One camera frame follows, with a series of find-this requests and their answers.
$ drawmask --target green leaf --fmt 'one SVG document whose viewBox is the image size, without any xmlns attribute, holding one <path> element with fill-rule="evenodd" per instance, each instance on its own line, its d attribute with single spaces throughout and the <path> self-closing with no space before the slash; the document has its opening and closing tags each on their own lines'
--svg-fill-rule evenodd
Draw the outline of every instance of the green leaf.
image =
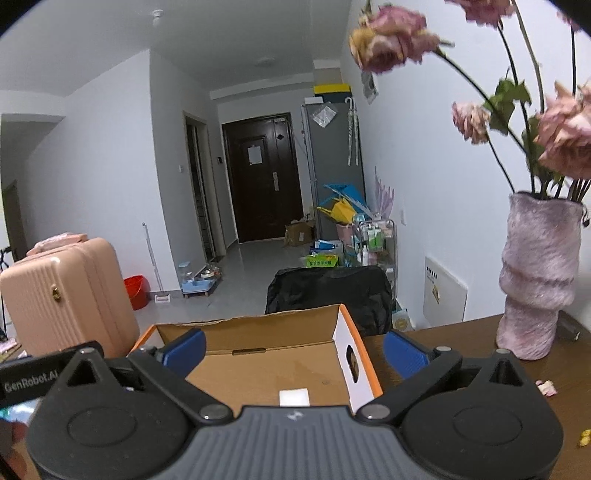
<svg viewBox="0 0 591 480">
<path fill-rule="evenodd" d="M 496 86 L 495 95 L 505 96 L 515 90 L 515 83 L 507 79 L 499 80 L 499 85 Z"/>
<path fill-rule="evenodd" d="M 525 86 L 525 82 L 521 82 L 513 90 L 513 98 L 518 102 L 529 103 L 531 105 L 531 95 Z"/>
<path fill-rule="evenodd" d="M 505 136 L 509 134 L 509 121 L 515 111 L 515 101 L 531 103 L 525 82 L 516 86 L 511 80 L 499 80 L 490 102 L 486 101 L 483 104 L 483 107 L 492 113 L 491 129 L 498 130 Z"/>
<path fill-rule="evenodd" d="M 511 115 L 515 111 L 515 104 L 511 101 L 498 101 L 498 99 L 493 98 L 491 98 L 491 101 L 495 105 L 495 109 L 488 108 L 491 111 L 491 129 L 507 136 L 509 135 L 509 120 L 511 120 Z"/>
<path fill-rule="evenodd" d="M 532 140 L 532 148 L 530 150 L 530 142 L 527 138 L 527 130 L 523 130 L 521 133 L 521 138 L 523 139 L 523 145 L 525 147 L 525 151 L 527 152 L 528 161 L 527 166 L 530 171 L 540 179 L 554 179 L 556 183 L 560 181 L 561 175 L 550 170 L 549 168 L 544 167 L 540 164 L 538 159 L 541 157 L 542 153 L 544 153 L 544 147 L 542 145 L 535 143 L 535 138 L 538 136 L 538 127 L 540 125 L 540 120 L 536 116 L 531 116 L 528 120 L 528 124 L 530 126 L 530 133 L 531 133 L 531 140 Z"/>
</svg>

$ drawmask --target cardboard box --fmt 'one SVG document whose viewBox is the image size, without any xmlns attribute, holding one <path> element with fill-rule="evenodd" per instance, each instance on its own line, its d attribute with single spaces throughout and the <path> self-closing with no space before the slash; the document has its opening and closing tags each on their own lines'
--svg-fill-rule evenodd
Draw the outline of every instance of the cardboard box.
<svg viewBox="0 0 591 480">
<path fill-rule="evenodd" d="M 298 245 L 310 244 L 312 238 L 312 222 L 297 222 L 285 226 L 285 245 L 297 247 Z"/>
<path fill-rule="evenodd" d="M 353 412 L 382 394 L 344 305 L 205 324 L 155 325 L 135 348 L 169 343 L 194 326 L 205 332 L 207 350 L 186 380 L 236 415 L 244 405 L 280 405 L 280 392 L 287 398 L 301 397 L 302 392 L 293 391 L 306 389 L 310 406 L 348 404 Z"/>
</svg>

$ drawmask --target hallway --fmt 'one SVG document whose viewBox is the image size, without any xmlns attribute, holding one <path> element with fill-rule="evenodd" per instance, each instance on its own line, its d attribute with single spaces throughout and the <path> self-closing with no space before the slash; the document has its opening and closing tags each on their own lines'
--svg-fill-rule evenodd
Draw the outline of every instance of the hallway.
<svg viewBox="0 0 591 480">
<path fill-rule="evenodd" d="M 144 332 L 153 323 L 183 323 L 261 315 L 267 304 L 267 287 L 283 268 L 301 266 L 299 258 L 309 247 L 284 247 L 283 240 L 232 245 L 219 263 L 222 281 L 209 296 L 172 298 L 135 312 Z"/>
</svg>

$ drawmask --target pink vase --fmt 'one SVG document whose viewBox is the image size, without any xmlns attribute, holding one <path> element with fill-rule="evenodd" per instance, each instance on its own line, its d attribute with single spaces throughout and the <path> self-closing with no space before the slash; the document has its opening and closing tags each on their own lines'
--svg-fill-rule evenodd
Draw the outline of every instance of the pink vase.
<svg viewBox="0 0 591 480">
<path fill-rule="evenodd" d="M 582 217 L 580 203 L 511 195 L 499 278 L 507 299 L 496 344 L 522 360 L 550 353 L 558 311 L 574 300 Z"/>
</svg>

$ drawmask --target refrigerator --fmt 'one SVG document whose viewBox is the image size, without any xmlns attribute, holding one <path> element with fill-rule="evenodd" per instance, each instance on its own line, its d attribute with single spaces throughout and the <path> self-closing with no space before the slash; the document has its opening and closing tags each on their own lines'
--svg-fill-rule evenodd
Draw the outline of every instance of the refrigerator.
<svg viewBox="0 0 591 480">
<path fill-rule="evenodd" d="M 338 239 L 335 223 L 316 209 L 324 200 L 333 195 L 331 190 L 324 187 L 325 184 L 354 185 L 365 200 L 363 163 L 361 158 L 357 163 L 355 161 L 354 143 L 351 165 L 348 165 L 349 105 L 347 103 L 332 103 L 331 106 L 337 114 L 324 128 L 313 119 L 313 115 L 322 107 L 322 104 L 302 105 L 301 107 L 316 220 L 316 236 L 322 240 Z"/>
</svg>

